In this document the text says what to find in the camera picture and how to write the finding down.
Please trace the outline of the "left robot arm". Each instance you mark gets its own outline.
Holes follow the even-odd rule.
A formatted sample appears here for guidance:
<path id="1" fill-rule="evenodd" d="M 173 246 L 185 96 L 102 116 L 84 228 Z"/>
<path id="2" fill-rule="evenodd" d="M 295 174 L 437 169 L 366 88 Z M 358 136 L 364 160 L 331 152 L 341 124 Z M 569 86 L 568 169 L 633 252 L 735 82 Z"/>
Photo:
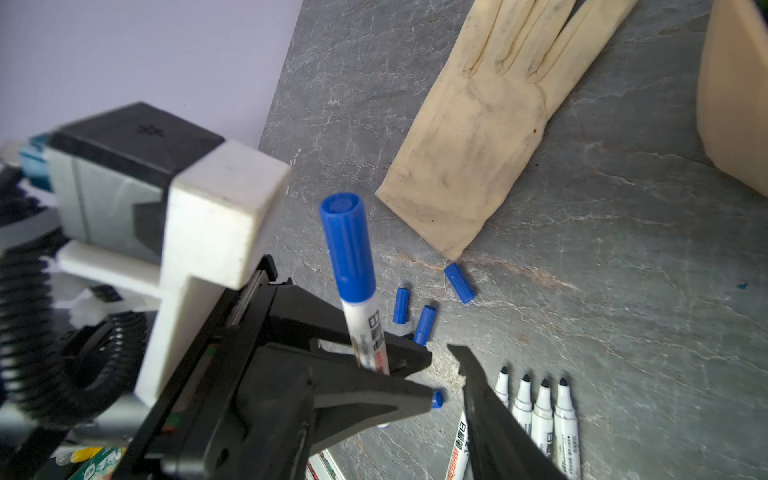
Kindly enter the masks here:
<path id="1" fill-rule="evenodd" d="M 148 412 L 119 405 L 148 355 L 146 317 L 114 307 L 70 338 L 54 316 L 44 256 L 63 235 L 53 210 L 1 169 L 1 402 L 23 427 L 1 430 L 1 475 L 29 479 L 67 440 L 115 411 L 125 440 L 118 479 L 300 479 L 309 457 L 380 422 L 431 409 L 410 380 L 430 353 L 388 337 L 391 375 L 326 352 L 347 343 L 342 312 L 291 282 L 264 256 L 248 284 L 218 298 Z"/>

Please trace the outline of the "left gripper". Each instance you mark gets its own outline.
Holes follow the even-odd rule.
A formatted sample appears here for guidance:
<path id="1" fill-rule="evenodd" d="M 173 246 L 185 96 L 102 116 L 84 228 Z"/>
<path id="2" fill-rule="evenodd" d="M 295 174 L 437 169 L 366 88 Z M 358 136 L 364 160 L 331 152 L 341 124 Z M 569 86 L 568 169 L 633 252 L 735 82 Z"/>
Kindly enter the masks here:
<path id="1" fill-rule="evenodd" d="M 349 345 L 351 364 L 315 354 L 320 341 Z M 377 297 L 337 308 L 278 282 L 266 255 L 218 302 L 113 476 L 303 479 L 311 453 L 428 412 L 433 389 L 406 377 L 431 361 L 384 331 Z"/>

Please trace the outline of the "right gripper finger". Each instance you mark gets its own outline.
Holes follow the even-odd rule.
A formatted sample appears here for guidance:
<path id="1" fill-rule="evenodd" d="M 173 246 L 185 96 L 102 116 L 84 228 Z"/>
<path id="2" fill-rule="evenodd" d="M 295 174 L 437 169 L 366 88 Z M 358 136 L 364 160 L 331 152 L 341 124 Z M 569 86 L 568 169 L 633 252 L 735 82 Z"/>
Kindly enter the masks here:
<path id="1" fill-rule="evenodd" d="M 564 480 L 566 476 L 537 448 L 496 396 L 471 349 L 454 344 L 447 348 L 459 362 L 459 373 L 465 377 L 464 411 L 473 477 L 477 480 Z"/>

